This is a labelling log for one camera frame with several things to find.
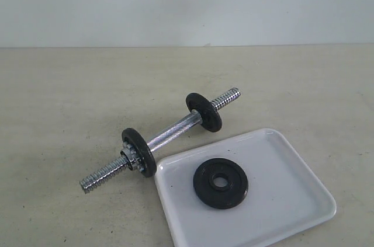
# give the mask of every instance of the plate center hole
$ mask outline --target plate center hole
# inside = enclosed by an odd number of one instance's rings
[[[228,180],[225,178],[225,177],[215,177],[213,179],[213,183],[217,186],[217,187],[226,187],[228,185]]]

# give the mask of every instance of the beige table surface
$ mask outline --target beige table surface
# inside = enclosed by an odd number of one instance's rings
[[[374,246],[374,45],[1,49],[0,246],[172,246],[153,178],[87,195],[78,181],[118,156],[124,128],[150,138],[188,93],[232,86],[220,132],[196,127],[156,159],[275,128],[338,211],[274,246]]]

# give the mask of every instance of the dumbbell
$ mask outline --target dumbbell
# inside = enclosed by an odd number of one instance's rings
[[[153,157],[156,150],[197,124],[201,124],[211,132],[219,131],[222,127],[222,120],[218,110],[236,100],[239,96],[240,91],[237,88],[229,89],[212,101],[208,101],[198,93],[190,93],[186,97],[186,104],[190,113],[147,142],[135,129],[127,128],[123,130],[123,149],[120,152],[120,157],[81,180],[79,183],[83,191],[89,193],[126,168],[131,171],[138,170],[147,178],[152,177],[157,168]]]

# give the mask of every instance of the white wall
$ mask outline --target white wall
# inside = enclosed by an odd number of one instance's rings
[[[374,0],[0,0],[0,47],[374,42]]]

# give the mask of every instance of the white tray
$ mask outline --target white tray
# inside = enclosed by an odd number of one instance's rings
[[[250,183],[237,207],[200,201],[193,174],[211,158],[239,164]],[[260,247],[331,219],[332,195],[285,137],[261,129],[162,159],[155,181],[176,247]]]

